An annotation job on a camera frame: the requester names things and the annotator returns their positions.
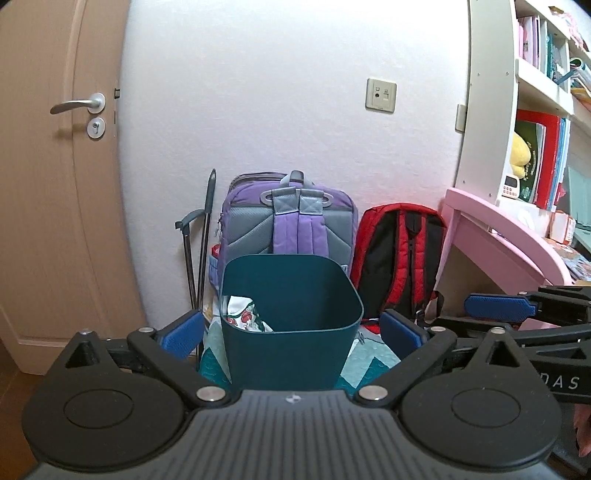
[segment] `stuffed toy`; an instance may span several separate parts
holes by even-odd
[[[513,170],[513,175],[518,179],[525,177],[524,167],[531,160],[531,151],[523,138],[513,132],[513,145],[511,146],[511,158],[509,163]]]

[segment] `wooden door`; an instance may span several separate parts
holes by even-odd
[[[128,8],[11,0],[0,9],[0,338],[27,373],[45,373],[80,329],[117,338],[145,324],[117,159]],[[50,115],[96,92],[100,114]],[[106,128],[93,140],[97,117]]]

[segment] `screw head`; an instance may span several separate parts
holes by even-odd
[[[197,390],[197,398],[203,401],[218,401],[226,396],[226,391],[223,388],[210,385],[208,387],[201,387]]]
[[[301,397],[294,393],[294,394],[287,396],[285,398],[285,401],[287,403],[291,403],[293,405],[294,403],[298,403],[299,401],[301,401]]]
[[[359,389],[359,396],[365,400],[383,400],[388,396],[388,390],[380,385],[365,385]]]

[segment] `wall outlet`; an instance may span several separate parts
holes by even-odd
[[[381,112],[394,113],[396,105],[396,84],[383,80],[368,79],[365,107]]]

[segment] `backpack strap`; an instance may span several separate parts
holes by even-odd
[[[273,203],[273,253],[298,253],[298,196],[295,187],[271,191]]]
[[[297,251],[299,254],[329,256],[326,225],[322,215],[324,192],[301,189],[297,222]]]

